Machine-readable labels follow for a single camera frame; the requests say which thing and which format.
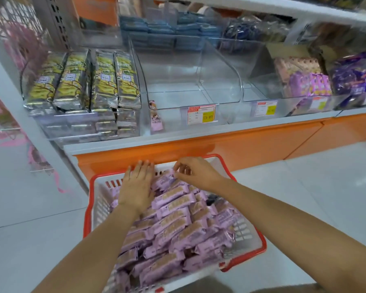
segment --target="upper shelf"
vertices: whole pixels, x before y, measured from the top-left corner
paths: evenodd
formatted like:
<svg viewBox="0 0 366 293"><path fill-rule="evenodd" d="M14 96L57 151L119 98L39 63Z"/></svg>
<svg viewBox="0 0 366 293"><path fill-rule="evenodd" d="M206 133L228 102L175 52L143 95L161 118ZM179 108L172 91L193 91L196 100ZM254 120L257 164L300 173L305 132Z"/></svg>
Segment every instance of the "upper shelf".
<svg viewBox="0 0 366 293"><path fill-rule="evenodd" d="M183 0L203 3L214 7L237 8L239 10L281 14L304 18L311 22L333 22L366 26L366 10L343 10L326 5L295 0Z"/></svg>

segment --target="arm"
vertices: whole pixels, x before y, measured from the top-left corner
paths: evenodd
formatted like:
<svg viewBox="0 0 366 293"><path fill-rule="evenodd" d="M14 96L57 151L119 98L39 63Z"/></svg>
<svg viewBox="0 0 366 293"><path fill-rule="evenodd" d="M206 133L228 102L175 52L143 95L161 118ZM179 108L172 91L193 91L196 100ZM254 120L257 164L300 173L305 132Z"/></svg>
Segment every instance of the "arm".
<svg viewBox="0 0 366 293"><path fill-rule="evenodd" d="M150 206L153 165L140 161L129 167L119 192L118 206L43 279L32 293L100 293L114 268L133 222Z"/></svg>
<svg viewBox="0 0 366 293"><path fill-rule="evenodd" d="M204 159L185 157L177 178L224 197L328 292L366 292L366 246L263 193L222 177Z"/></svg>

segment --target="person's right hand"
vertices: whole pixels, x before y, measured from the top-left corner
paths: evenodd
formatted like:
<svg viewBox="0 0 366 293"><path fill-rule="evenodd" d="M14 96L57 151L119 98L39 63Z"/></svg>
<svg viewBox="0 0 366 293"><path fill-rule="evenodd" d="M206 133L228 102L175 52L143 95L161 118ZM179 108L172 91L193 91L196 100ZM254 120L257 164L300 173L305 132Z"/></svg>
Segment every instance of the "person's right hand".
<svg viewBox="0 0 366 293"><path fill-rule="evenodd" d="M225 179L202 157L180 158L174 165L174 171L175 178L209 192L217 191Z"/></svg>

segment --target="hand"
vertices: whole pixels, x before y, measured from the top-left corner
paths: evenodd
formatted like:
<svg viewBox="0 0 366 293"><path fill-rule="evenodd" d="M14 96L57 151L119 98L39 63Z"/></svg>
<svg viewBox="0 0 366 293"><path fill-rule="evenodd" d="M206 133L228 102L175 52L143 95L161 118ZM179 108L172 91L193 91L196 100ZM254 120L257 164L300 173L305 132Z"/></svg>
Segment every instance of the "hand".
<svg viewBox="0 0 366 293"><path fill-rule="evenodd" d="M140 216L155 198L151 192L151 182L155 175L155 166L149 161L139 161L132 172L129 166L126 170L121 189L119 191L118 205L133 210L137 217Z"/></svg>
<svg viewBox="0 0 366 293"><path fill-rule="evenodd" d="M225 179L202 157L180 158L174 165L174 171L175 178L209 192L216 192L217 185Z"/></svg>

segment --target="orange panel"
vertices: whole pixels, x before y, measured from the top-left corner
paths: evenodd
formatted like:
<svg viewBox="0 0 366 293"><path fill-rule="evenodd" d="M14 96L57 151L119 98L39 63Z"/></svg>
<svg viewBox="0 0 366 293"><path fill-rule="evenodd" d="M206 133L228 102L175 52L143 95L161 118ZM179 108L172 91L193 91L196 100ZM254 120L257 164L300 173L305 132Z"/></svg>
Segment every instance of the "orange panel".
<svg viewBox="0 0 366 293"><path fill-rule="evenodd" d="M117 26L116 0L73 0L78 16Z"/></svg>
<svg viewBox="0 0 366 293"><path fill-rule="evenodd" d="M170 162L184 156L221 155L231 171L286 158L322 127L307 121L255 128L238 132L185 139L125 149L76 155L88 180L93 175L115 172L134 165L139 159Z"/></svg>
<svg viewBox="0 0 366 293"><path fill-rule="evenodd" d="M332 118L287 159L366 141L366 114Z"/></svg>

